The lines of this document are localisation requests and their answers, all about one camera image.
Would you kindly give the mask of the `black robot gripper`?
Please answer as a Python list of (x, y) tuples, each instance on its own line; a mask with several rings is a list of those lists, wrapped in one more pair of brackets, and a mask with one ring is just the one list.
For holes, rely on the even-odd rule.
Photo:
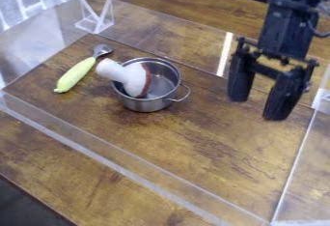
[(251, 44), (257, 50), (251, 52), (246, 39), (238, 39), (229, 73), (229, 99), (247, 101), (257, 73), (275, 79), (263, 111), (266, 120), (282, 121), (289, 117), (306, 90), (306, 73), (303, 70), (278, 71), (261, 64), (258, 58), (278, 59), (283, 64), (290, 58), (305, 62), (317, 22), (317, 13), (271, 4), (259, 41)]

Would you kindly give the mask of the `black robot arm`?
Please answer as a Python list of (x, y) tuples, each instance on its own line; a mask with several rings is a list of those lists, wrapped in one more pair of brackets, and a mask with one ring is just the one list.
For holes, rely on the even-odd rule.
[(238, 39), (233, 54), (227, 96), (242, 102), (249, 98), (254, 77), (262, 74), (275, 81), (263, 118), (286, 119), (310, 90), (311, 74), (318, 63), (307, 59), (313, 38), (327, 38), (317, 31), (317, 6), (326, 0), (269, 0), (269, 10), (257, 43)]

